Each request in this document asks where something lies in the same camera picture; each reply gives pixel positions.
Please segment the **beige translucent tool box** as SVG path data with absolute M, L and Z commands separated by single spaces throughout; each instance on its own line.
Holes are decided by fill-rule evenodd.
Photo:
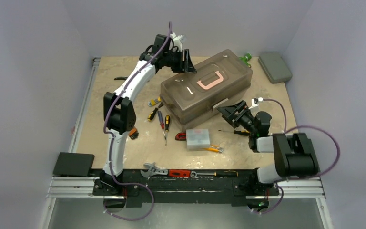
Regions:
M 241 100 L 251 86 L 253 70 L 231 50 L 195 65 L 196 73 L 179 73 L 160 85 L 160 98 L 181 131 L 194 129 Z

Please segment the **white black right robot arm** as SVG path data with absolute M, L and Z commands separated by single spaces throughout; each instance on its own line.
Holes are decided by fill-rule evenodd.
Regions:
M 305 133 L 271 134 L 271 115 L 265 111 L 253 115 L 245 101 L 217 110 L 230 126 L 249 132 L 248 144 L 253 152 L 274 154 L 274 163 L 258 168 L 257 176 L 249 180 L 252 193 L 260 194 L 267 184 L 283 178 L 311 177 L 320 171 L 312 141 Z

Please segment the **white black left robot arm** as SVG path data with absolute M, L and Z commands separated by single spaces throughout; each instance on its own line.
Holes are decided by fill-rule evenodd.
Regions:
M 183 48 L 184 41 L 184 35 L 158 34 L 154 43 L 140 55 L 133 72 L 124 83 L 113 93 L 106 92 L 104 95 L 103 131 L 109 140 L 100 181 L 111 195 L 118 195 L 123 189 L 123 156 L 128 133 L 136 122 L 133 102 L 138 94 L 163 67 L 169 67 L 174 73 L 196 72 L 189 50 Z

